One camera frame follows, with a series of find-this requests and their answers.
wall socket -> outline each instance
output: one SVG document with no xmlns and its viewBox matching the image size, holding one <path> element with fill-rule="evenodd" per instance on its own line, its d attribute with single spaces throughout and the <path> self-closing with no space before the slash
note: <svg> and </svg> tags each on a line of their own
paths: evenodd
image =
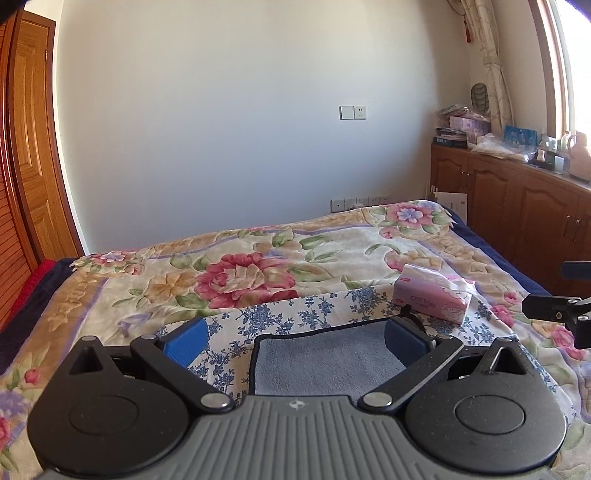
<svg viewBox="0 0 591 480">
<path fill-rule="evenodd" d="M 368 112 L 364 106 L 355 107 L 355 119 L 356 120 L 367 120 Z"/>
<path fill-rule="evenodd" d="M 376 205 L 390 204 L 390 195 L 381 197 L 357 197 L 354 199 L 337 199 L 330 201 L 330 211 L 332 213 L 346 212 L 354 208 L 373 207 Z"/>
</svg>

white wall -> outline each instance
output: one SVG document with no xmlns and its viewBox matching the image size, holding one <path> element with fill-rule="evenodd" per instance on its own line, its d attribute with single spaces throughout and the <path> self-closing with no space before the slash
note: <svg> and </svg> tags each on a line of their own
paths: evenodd
<svg viewBox="0 0 591 480">
<path fill-rule="evenodd" d="M 82 232 L 82 228 L 80 227 L 80 221 L 78 220 L 78 215 L 76 212 L 76 207 L 74 206 L 73 196 L 72 196 L 72 189 L 70 188 L 70 182 L 67 175 L 67 168 L 66 162 L 64 161 L 63 155 L 63 148 L 61 145 L 61 135 L 60 135 L 60 118 L 59 118 L 59 110 L 57 107 L 57 90 L 58 86 L 58 78 L 57 78 L 57 52 L 58 52 L 58 44 L 59 44 L 59 37 L 60 37 L 60 19 L 61 19 L 61 11 L 64 5 L 64 0 L 28 0 L 25 4 L 25 10 L 32 12 L 37 15 L 41 15 L 42 17 L 49 18 L 50 20 L 54 20 L 56 22 L 56 34 L 53 44 L 53 114 L 54 114 L 54 121 L 56 126 L 56 137 L 57 137 L 57 151 L 60 156 L 60 165 L 61 165 L 61 174 L 64 178 L 64 185 L 66 188 L 66 195 L 68 197 L 70 203 L 70 210 L 72 212 L 72 216 L 74 218 L 74 223 L 76 224 L 76 229 L 78 230 L 78 236 L 80 238 L 80 242 L 82 243 L 82 248 L 85 252 L 88 253 L 88 246 L 86 245 L 86 240 L 84 238 L 84 233 Z"/>
<path fill-rule="evenodd" d="M 91 251 L 421 197 L 433 113 L 469 100 L 444 0 L 65 0 L 57 70 Z"/>
<path fill-rule="evenodd" d="M 528 0 L 492 0 L 499 28 L 501 62 L 515 124 L 546 133 L 546 90 L 538 35 Z M 469 47 L 470 81 L 486 83 L 476 43 Z"/>
</svg>

window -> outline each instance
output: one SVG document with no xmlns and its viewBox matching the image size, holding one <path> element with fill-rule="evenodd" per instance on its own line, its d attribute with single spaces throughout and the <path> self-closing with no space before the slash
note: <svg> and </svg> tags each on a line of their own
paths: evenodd
<svg viewBox="0 0 591 480">
<path fill-rule="evenodd" d="M 548 134 L 560 138 L 576 129 L 591 136 L 591 8 L 581 0 L 528 1 L 544 67 Z"/>
<path fill-rule="evenodd" d="M 564 51 L 569 129 L 591 136 L 591 22 L 566 0 L 550 0 Z"/>
</svg>

metal screw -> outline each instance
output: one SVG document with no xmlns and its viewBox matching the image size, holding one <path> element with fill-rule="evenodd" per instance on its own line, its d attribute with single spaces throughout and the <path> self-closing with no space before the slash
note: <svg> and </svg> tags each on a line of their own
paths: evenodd
<svg viewBox="0 0 591 480">
<path fill-rule="evenodd" d="M 370 407 L 383 408 L 392 404 L 392 397 L 384 392 L 370 392 L 363 396 L 363 402 Z"/>
<path fill-rule="evenodd" d="M 201 404 L 207 408 L 219 410 L 230 404 L 230 397 L 224 393 L 206 393 L 201 397 Z"/>
</svg>

power outlet strip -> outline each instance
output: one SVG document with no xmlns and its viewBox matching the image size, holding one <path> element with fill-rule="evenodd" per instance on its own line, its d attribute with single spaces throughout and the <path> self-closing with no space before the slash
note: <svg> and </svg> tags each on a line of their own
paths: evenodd
<svg viewBox="0 0 591 480">
<path fill-rule="evenodd" d="M 380 197 L 356 197 L 354 199 L 336 199 L 330 201 L 330 211 L 332 213 L 346 212 L 361 207 L 373 207 L 376 205 L 389 205 L 390 195 Z"/>
</svg>

